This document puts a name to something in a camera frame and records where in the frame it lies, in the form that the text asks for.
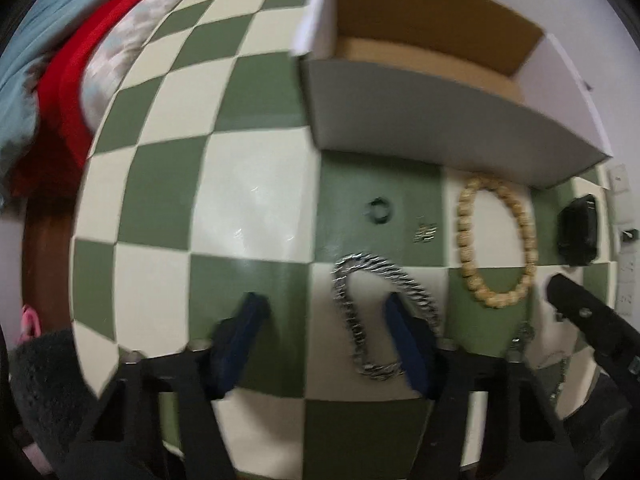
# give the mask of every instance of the cardboard box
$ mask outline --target cardboard box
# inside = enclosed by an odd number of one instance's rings
[[[493,0],[309,0],[292,54],[323,150],[538,188],[611,156],[558,40]]]

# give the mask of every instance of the table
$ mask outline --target table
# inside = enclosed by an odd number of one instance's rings
[[[236,468],[283,480],[405,478],[429,404],[403,378],[378,383],[354,371],[331,297],[335,261],[370,252],[425,286],[445,334],[471,352],[503,355],[530,319],[537,335],[527,358],[549,390],[560,359],[572,355],[557,406],[571,413],[596,366],[576,329],[555,321],[543,285],[562,272],[613,305],[604,169],[546,191],[511,186],[535,218],[536,285],[514,306],[482,307],[466,290],[454,240],[468,174],[313,147],[288,56],[304,5],[184,0],[114,97],[92,147],[72,242],[72,317],[89,385],[99,393],[123,352],[158,356],[205,338],[244,293],[259,292],[270,299],[271,320],[239,387],[216,403]],[[600,253],[588,267],[567,269],[555,251],[556,215],[585,193],[598,202]],[[366,215],[378,197],[392,207],[383,224]],[[436,228],[433,240],[414,242],[421,225]],[[488,192],[476,198],[474,234],[487,284],[513,288],[524,265],[516,225]],[[351,290],[370,354],[394,359],[381,310],[390,286],[359,273]],[[164,439],[179,448],[174,398],[161,403]],[[465,463],[480,434],[479,426],[470,431]]]

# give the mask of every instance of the red blanket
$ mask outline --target red blanket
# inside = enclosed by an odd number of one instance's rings
[[[29,152],[12,173],[12,193],[73,195],[92,143],[80,107],[82,74],[102,38],[140,0],[108,0],[57,52],[36,89],[40,127]]]

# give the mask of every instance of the wooden bead bracelet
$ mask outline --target wooden bead bracelet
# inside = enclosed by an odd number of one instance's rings
[[[525,253],[525,267],[518,285],[509,292],[494,292],[484,284],[482,276],[478,273],[478,266],[474,258],[472,215],[476,192],[480,189],[493,191],[511,210],[518,222],[518,230]],[[529,287],[533,284],[538,262],[538,250],[536,249],[536,232],[529,215],[524,211],[520,201],[513,191],[500,180],[485,176],[472,176],[466,187],[460,192],[458,200],[458,234],[456,236],[460,248],[460,272],[466,278],[466,286],[473,292],[476,300],[482,301],[491,308],[503,308],[518,303],[526,297]]]

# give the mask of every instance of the bedding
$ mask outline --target bedding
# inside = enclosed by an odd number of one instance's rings
[[[33,140],[33,93],[52,51],[105,0],[36,0],[0,56],[0,182]],[[0,189],[0,208],[7,199]]]
[[[28,196],[36,190],[69,195],[78,189],[92,139],[78,101],[82,71],[95,46],[139,1],[108,0],[52,58],[37,86],[38,134],[12,171],[13,195]]]
[[[142,0],[100,43],[87,63],[80,89],[82,114],[92,133],[145,41],[180,1]]]

